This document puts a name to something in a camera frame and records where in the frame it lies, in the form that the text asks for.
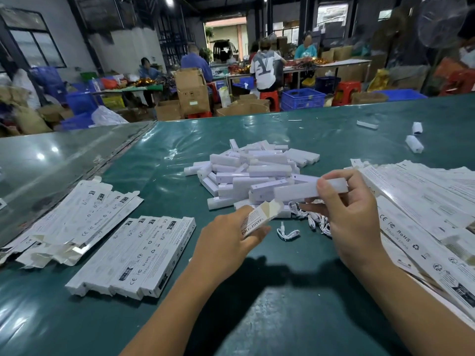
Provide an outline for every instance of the orange bag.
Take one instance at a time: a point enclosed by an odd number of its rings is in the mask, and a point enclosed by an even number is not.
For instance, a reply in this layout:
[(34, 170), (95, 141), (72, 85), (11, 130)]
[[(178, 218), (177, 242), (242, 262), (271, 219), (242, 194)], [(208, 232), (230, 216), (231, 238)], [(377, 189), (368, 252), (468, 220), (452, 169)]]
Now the orange bag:
[(104, 85), (104, 89), (117, 89), (119, 84), (116, 80), (110, 80), (106, 78), (101, 78), (102, 84)]

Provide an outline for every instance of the ceiling light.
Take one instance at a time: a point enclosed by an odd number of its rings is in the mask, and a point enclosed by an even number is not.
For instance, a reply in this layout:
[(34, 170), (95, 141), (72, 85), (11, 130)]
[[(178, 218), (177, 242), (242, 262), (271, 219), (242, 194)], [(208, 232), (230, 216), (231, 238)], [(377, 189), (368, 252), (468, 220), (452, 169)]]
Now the ceiling light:
[(165, 0), (167, 3), (168, 7), (173, 7), (173, 0)]

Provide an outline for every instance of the hand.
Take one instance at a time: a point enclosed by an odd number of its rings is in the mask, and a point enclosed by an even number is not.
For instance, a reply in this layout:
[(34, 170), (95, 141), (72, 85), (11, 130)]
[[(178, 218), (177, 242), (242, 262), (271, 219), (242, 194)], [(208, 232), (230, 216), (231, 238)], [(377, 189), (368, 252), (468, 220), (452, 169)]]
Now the hand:
[[(327, 182), (332, 178), (346, 179), (349, 192), (342, 195), (343, 199)], [(355, 272), (368, 263), (388, 258), (381, 244), (376, 199), (359, 171), (329, 172), (317, 181), (317, 190), (329, 212), (330, 231), (338, 255), (349, 269)], [(311, 211), (309, 206), (302, 209)]]
[(189, 267), (213, 287), (234, 274), (270, 231), (263, 226), (243, 239), (241, 225), (252, 211), (251, 206), (243, 206), (232, 214), (216, 216), (201, 230)]

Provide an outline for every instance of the woman in teal shirt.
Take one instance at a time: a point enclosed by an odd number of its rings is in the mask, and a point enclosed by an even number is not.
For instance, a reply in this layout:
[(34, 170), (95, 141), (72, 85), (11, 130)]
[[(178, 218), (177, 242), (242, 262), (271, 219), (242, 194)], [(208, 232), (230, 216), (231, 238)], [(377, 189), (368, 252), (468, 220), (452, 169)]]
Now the woman in teal shirt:
[(295, 50), (294, 60), (302, 57), (317, 57), (317, 49), (312, 44), (312, 34), (307, 31), (304, 34), (304, 43)]

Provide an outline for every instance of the red plastic stool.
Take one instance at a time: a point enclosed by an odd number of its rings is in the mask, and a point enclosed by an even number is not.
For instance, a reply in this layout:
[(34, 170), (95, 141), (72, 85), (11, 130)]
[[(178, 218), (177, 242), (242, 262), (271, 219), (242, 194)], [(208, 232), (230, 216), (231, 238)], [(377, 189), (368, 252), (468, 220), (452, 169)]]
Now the red plastic stool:
[(207, 85), (211, 88), (211, 91), (213, 91), (213, 101), (215, 103), (218, 103), (219, 99), (217, 98), (218, 95), (217, 95), (216, 83), (210, 82), (210, 83), (207, 83)]
[(259, 99), (261, 100), (269, 99), (271, 101), (270, 111), (280, 112), (279, 94), (277, 93), (277, 90), (272, 91), (272, 92), (261, 92)]
[(352, 94), (361, 92), (361, 83), (359, 81), (340, 82), (335, 90), (332, 106), (349, 105), (352, 102)]
[(204, 119), (205, 117), (213, 117), (213, 114), (210, 111), (206, 111), (199, 113), (190, 113), (186, 117), (187, 119)]
[(439, 96), (462, 95), (475, 88), (475, 70), (466, 69), (451, 73)]

